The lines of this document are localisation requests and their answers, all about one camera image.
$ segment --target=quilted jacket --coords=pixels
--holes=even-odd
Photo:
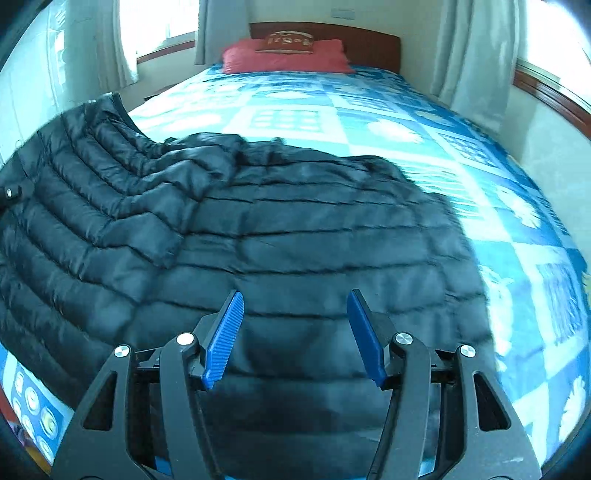
[[[452,207],[383,158],[231,134],[155,143],[107,95],[42,127],[0,186],[17,193],[0,217],[0,342],[72,407],[114,346],[164,345],[242,292],[226,375],[203,396],[235,478],[366,475],[389,393],[346,319],[353,288],[426,345],[470,343],[493,365]]]

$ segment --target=wooden headboard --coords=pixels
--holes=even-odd
[[[326,23],[251,23],[252,38],[265,38],[267,35],[281,30],[306,32],[314,35],[315,40],[338,38],[343,42],[345,54],[352,64],[378,67],[400,73],[401,42],[400,37],[396,35]]]

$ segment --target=white wall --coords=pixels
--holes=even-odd
[[[144,97],[168,85],[180,83],[203,70],[194,64],[195,49],[176,51],[138,65],[139,82],[119,91],[127,111],[144,103]]]
[[[355,10],[355,20],[332,18],[332,8]],[[367,28],[402,38],[402,75],[422,93],[433,77],[443,1],[437,0],[249,0],[252,22],[322,22]],[[139,82],[120,91],[128,111],[144,97],[182,82],[199,71],[194,49],[172,53],[138,65]]]
[[[591,141],[513,87],[500,142],[544,192],[591,264]]]

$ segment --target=patterned bedspread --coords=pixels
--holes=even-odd
[[[251,141],[281,137],[336,155],[379,155],[425,190],[447,195],[488,288],[501,384],[543,463],[587,402],[585,261],[538,187],[498,143],[401,76],[355,69],[225,75],[215,66],[130,115],[156,141],[209,131]],[[1,345],[0,379],[51,458],[71,411]],[[47,425],[56,430],[49,436]]]

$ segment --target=silver bolt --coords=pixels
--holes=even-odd
[[[476,356],[476,349],[472,345],[462,345],[460,347],[460,353],[463,356],[469,356],[471,358]]]
[[[128,356],[129,352],[130,352],[130,350],[127,345],[119,345],[114,351],[115,356],[118,356],[119,358],[123,358],[125,356]]]
[[[193,343],[194,340],[195,336],[192,333],[181,333],[177,337],[177,343],[179,345],[191,345],[191,343]]]
[[[413,337],[410,333],[401,332],[396,334],[396,341],[403,345],[410,345],[413,342]]]

